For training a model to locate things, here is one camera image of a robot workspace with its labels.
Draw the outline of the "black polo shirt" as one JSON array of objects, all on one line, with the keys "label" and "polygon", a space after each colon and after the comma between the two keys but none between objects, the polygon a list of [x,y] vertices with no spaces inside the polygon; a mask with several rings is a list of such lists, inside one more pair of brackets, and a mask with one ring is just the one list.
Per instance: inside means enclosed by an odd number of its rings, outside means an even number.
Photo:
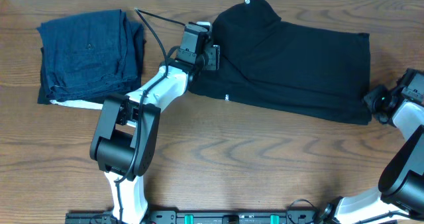
[{"label": "black polo shirt", "polygon": [[370,86],[366,33],[283,21],[266,0],[244,0],[213,22],[218,70],[204,71],[190,92],[215,99],[367,125]]}]

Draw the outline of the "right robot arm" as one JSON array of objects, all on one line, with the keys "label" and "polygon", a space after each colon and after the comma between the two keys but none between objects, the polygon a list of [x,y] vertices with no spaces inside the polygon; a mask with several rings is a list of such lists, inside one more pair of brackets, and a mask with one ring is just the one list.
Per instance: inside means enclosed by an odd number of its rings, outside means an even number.
[{"label": "right robot arm", "polygon": [[336,199],[326,207],[322,222],[422,221],[423,72],[409,68],[394,88],[379,85],[363,102],[379,123],[397,128],[405,144],[385,167],[377,187]]}]

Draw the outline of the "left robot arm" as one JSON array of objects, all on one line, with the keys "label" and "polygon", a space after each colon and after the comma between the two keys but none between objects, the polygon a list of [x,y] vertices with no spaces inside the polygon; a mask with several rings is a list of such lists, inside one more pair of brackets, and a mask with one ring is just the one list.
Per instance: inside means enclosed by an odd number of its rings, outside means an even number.
[{"label": "left robot arm", "polygon": [[112,223],[141,223],[148,209],[143,176],[152,162],[161,113],[182,96],[204,70],[219,69],[220,48],[212,24],[188,23],[182,41],[160,64],[158,73],[125,95],[103,103],[89,155],[111,186]]}]

